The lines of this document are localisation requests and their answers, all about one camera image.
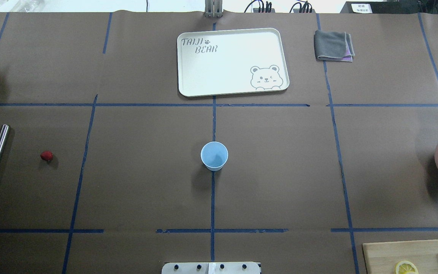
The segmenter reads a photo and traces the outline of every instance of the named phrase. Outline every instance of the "white label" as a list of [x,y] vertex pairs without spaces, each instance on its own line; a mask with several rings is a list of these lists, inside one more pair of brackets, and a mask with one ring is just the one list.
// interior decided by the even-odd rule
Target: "white label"
[[351,7],[355,13],[373,13],[370,4],[351,4]]

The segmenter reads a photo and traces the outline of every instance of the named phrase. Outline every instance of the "lemon slice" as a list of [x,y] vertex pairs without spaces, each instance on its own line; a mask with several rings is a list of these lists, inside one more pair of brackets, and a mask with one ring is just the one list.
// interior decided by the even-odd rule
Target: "lemon slice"
[[419,274],[419,270],[411,262],[401,261],[395,266],[395,274]]

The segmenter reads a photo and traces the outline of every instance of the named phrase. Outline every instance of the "white tray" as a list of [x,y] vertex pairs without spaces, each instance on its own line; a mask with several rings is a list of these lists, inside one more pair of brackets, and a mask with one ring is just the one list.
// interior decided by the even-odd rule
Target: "white tray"
[[187,97],[270,92],[290,85],[273,28],[186,32],[177,38],[179,91]]

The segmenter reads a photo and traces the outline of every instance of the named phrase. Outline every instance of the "metal bracket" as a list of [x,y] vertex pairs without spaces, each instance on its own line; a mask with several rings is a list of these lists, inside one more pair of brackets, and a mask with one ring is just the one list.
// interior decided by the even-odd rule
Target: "metal bracket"
[[222,0],[205,0],[205,17],[222,17]]
[[261,274],[261,263],[255,262],[197,262],[165,263],[162,274]]

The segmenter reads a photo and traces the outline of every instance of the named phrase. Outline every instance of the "tray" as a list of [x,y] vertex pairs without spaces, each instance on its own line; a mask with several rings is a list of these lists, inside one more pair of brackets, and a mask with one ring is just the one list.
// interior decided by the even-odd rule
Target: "tray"
[[179,92],[187,97],[272,92],[290,79],[273,28],[186,32],[177,38]]
[[367,274],[394,274],[395,265],[410,261],[420,274],[438,274],[438,240],[363,244]]

